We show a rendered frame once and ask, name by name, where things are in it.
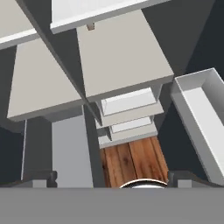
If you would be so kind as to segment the white fridge shelf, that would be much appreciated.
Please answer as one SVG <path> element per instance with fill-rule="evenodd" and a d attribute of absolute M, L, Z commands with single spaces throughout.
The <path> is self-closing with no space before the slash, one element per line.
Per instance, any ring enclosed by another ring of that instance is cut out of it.
<path fill-rule="evenodd" d="M 52 0 L 53 34 L 170 0 Z"/>

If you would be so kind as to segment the white fridge drawer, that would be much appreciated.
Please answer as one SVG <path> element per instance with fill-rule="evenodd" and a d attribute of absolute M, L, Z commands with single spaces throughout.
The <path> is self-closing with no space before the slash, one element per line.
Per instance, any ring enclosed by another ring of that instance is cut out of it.
<path fill-rule="evenodd" d="M 154 137 L 158 134 L 153 121 L 154 116 L 146 116 L 136 120 L 114 124 L 108 127 L 111 138 L 99 136 L 100 148 L 125 144 L 146 137 Z"/>
<path fill-rule="evenodd" d="M 107 127 L 146 116 L 162 114 L 164 110 L 158 99 L 160 90 L 161 87 L 156 91 L 147 87 L 98 101 L 102 126 Z"/>

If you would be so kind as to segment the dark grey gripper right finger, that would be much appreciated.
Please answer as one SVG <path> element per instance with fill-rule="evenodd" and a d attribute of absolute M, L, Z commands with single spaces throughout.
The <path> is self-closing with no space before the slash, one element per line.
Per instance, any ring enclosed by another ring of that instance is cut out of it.
<path fill-rule="evenodd" d="M 169 171 L 167 186 L 174 188 L 224 188 L 224 185 L 203 180 L 189 171 Z"/>

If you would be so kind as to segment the pale grey fridge shelf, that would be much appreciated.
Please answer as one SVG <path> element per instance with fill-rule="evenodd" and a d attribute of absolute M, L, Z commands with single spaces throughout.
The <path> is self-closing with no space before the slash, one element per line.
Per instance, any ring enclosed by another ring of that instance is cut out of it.
<path fill-rule="evenodd" d="M 17 46 L 7 117 L 23 121 L 83 103 L 41 39 Z"/>
<path fill-rule="evenodd" d="M 38 38 L 16 0 L 0 0 L 0 50 Z"/>
<path fill-rule="evenodd" d="M 96 102 L 172 80 L 173 71 L 140 10 L 77 29 L 86 97 Z"/>

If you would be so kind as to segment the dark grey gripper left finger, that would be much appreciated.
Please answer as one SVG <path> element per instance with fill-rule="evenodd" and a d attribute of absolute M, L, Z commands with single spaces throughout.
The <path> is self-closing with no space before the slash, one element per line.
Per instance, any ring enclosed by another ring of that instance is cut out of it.
<path fill-rule="evenodd" d="M 22 180 L 1 184 L 0 187 L 57 188 L 57 177 L 58 173 L 56 171 L 38 171 Z"/>

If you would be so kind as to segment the white round object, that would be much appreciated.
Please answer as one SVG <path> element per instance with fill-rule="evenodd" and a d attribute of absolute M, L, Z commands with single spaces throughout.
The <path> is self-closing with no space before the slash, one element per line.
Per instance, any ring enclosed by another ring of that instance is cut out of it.
<path fill-rule="evenodd" d="M 167 184 L 163 181 L 152 178 L 140 178 L 131 180 L 122 185 L 122 188 L 166 188 Z"/>

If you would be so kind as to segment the white fridge door bin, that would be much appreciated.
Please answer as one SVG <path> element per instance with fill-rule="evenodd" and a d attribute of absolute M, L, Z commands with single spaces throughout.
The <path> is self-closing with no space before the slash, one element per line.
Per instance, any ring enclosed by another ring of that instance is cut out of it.
<path fill-rule="evenodd" d="M 208 179 L 224 186 L 224 81 L 214 67 L 182 75 L 171 98 Z"/>

